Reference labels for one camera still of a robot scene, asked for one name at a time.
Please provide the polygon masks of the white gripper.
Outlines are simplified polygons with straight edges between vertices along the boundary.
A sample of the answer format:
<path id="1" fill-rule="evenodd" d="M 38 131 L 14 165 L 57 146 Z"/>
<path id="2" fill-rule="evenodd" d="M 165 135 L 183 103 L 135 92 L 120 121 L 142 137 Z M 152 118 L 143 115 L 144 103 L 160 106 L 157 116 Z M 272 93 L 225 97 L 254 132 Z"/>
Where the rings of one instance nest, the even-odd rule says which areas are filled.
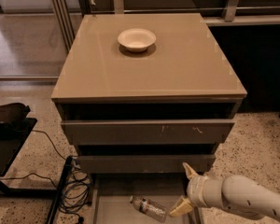
<path id="1" fill-rule="evenodd" d="M 170 217 L 180 217 L 193 211 L 195 207 L 216 207 L 223 206 L 222 179 L 213 179 L 207 176 L 198 175 L 196 171 L 186 162 L 182 163 L 186 177 L 189 180 L 187 195 L 180 196 L 169 211 Z"/>

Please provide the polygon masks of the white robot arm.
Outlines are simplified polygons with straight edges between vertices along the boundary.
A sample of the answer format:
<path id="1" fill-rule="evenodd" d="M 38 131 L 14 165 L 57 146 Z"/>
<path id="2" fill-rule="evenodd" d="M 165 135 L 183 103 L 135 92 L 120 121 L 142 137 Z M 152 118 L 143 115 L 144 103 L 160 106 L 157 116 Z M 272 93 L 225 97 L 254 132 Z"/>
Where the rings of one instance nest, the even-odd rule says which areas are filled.
<path id="1" fill-rule="evenodd" d="M 198 175 L 186 162 L 182 165 L 189 180 L 187 195 L 177 200 L 169 211 L 170 217 L 189 214 L 195 207 L 215 207 L 239 217 L 270 217 L 280 222 L 280 194 L 243 175 L 215 179 Z"/>

